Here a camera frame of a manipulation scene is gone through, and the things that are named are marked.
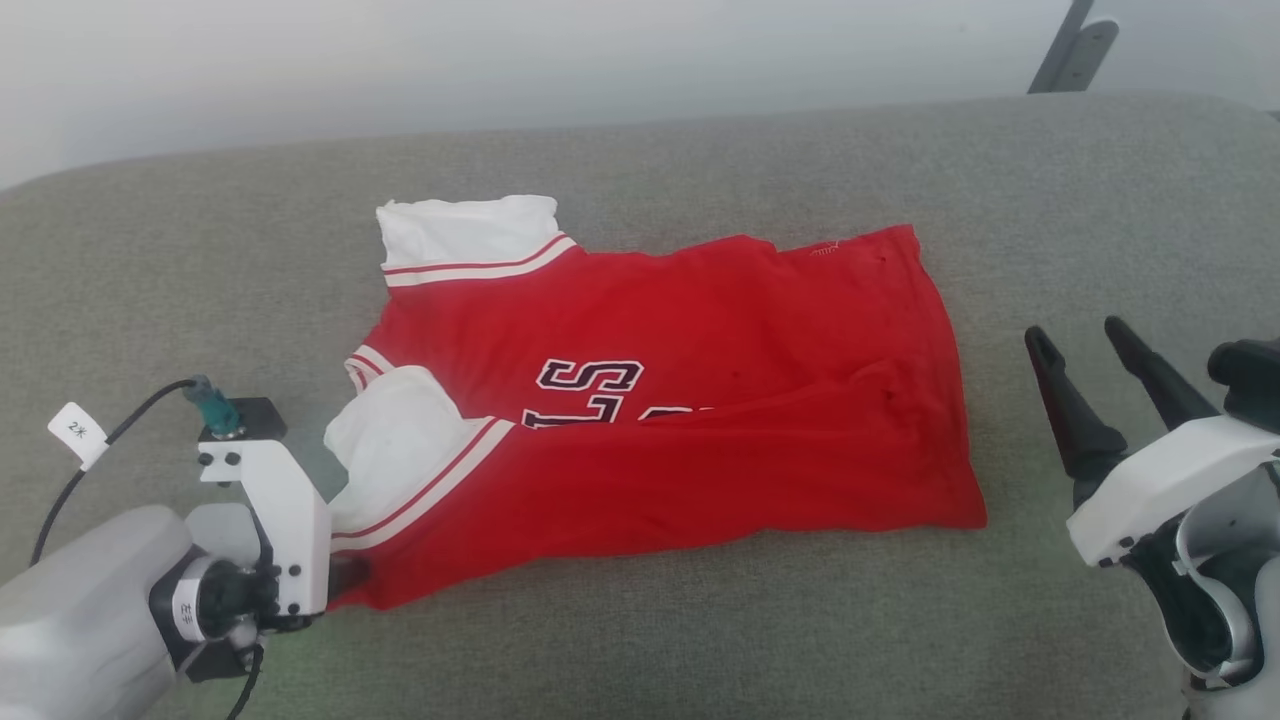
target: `gray couch cushion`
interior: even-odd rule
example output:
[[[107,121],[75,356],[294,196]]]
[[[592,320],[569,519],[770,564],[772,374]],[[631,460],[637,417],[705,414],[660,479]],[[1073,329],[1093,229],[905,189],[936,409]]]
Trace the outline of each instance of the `gray couch cushion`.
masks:
[[[1151,717],[1178,664],[1137,578],[1084,568],[1021,347],[1043,323],[1134,442],[1160,433],[1110,355],[1119,313],[1211,397],[1221,341],[1277,334],[1280,124],[1202,97],[1039,96],[643,127],[428,135],[161,158],[0,196],[0,578],[76,466],[67,400],[108,427],[207,373],[269,395],[326,495],[340,361],[384,290],[374,206],[538,192],[593,250],[750,233],[782,246],[914,223],[959,336],[978,533],[767,533],[545,561],[271,642],[250,717]],[[224,498],[161,404],[52,546],[124,509]],[[239,683],[155,717],[221,717]]]

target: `white label tag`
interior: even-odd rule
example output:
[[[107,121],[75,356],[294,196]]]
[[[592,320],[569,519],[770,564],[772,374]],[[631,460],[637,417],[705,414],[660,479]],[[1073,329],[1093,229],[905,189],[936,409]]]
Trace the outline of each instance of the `white label tag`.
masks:
[[[200,597],[200,578],[178,580],[173,591],[173,624],[183,638],[198,643],[205,642],[205,633],[196,619],[196,598]]]
[[[83,407],[68,402],[49,421],[49,432],[67,443],[82,460],[81,470],[88,470],[106,452],[106,433],[88,416]]]

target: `white sleeve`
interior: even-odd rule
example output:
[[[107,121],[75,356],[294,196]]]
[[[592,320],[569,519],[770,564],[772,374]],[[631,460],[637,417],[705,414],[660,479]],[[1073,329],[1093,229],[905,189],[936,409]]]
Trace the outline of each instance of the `white sleeve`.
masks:
[[[387,246],[383,270],[516,263],[561,234],[556,200],[540,195],[470,202],[392,201],[378,209],[378,223]]]
[[[433,478],[448,480],[451,464],[463,455],[486,454],[509,427],[493,418],[462,419],[440,383],[420,365],[378,377],[325,429],[325,446],[348,473],[347,487],[329,502],[333,530],[367,529],[411,502],[422,506],[421,514],[426,505],[415,496],[429,489]],[[449,489],[445,482],[434,492],[443,497]],[[438,501],[435,495],[426,500]]]

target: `robotic arm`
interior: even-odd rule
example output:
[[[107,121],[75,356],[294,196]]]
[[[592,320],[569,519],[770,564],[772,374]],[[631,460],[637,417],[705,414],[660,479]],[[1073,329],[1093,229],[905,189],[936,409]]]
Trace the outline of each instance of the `robotic arm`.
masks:
[[[234,717],[265,637],[324,612],[329,510],[280,445],[284,421],[268,398],[228,401],[202,375],[180,386],[207,423],[201,480],[241,483],[252,509],[204,505],[184,521],[138,507],[40,560],[69,489],[154,396],[86,460],[32,568],[0,587],[0,716],[138,717],[179,673],[193,682],[250,673]]]
[[[1280,341],[1210,357],[1230,392],[1219,411],[1119,318],[1105,329],[1169,434],[1129,454],[1066,377],[1038,327],[1027,350],[1066,474],[1080,557],[1135,571],[1187,667],[1193,717],[1274,717],[1280,707]]]

